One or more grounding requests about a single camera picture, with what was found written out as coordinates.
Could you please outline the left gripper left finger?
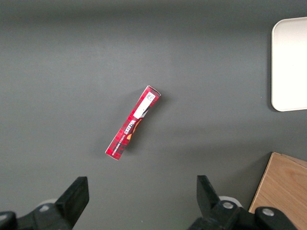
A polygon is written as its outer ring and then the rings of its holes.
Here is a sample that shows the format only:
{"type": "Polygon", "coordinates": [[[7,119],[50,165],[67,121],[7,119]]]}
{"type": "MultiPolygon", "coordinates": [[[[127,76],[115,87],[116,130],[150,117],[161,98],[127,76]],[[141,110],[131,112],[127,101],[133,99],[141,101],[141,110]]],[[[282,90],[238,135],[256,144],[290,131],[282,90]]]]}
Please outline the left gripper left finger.
{"type": "Polygon", "coordinates": [[[71,230],[89,202],[88,178],[77,179],[58,199],[42,202],[28,214],[0,213],[2,230],[71,230]]]}

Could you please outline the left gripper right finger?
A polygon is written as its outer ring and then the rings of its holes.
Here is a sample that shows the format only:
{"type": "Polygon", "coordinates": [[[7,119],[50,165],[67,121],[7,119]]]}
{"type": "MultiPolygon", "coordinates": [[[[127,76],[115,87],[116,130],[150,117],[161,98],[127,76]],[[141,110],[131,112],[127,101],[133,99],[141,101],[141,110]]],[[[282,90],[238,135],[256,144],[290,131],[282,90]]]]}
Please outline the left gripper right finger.
{"type": "Polygon", "coordinates": [[[221,200],[205,175],[197,176],[197,202],[202,217],[190,230],[295,230],[296,226],[280,210],[258,207],[250,213],[230,200],[221,200]]]}

